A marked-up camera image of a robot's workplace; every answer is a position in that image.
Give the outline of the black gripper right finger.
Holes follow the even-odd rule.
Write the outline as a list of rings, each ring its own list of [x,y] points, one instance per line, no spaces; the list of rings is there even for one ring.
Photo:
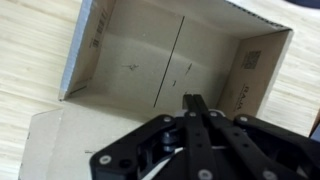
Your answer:
[[[208,110],[205,127],[217,165],[217,180],[298,180],[300,176],[272,162],[242,129]]]

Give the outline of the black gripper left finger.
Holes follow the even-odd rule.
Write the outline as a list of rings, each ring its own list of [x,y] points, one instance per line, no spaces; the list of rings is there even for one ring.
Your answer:
[[[185,151],[187,153],[188,177],[191,180],[217,180],[215,155],[208,129],[205,127],[208,108],[200,95],[183,96]]]

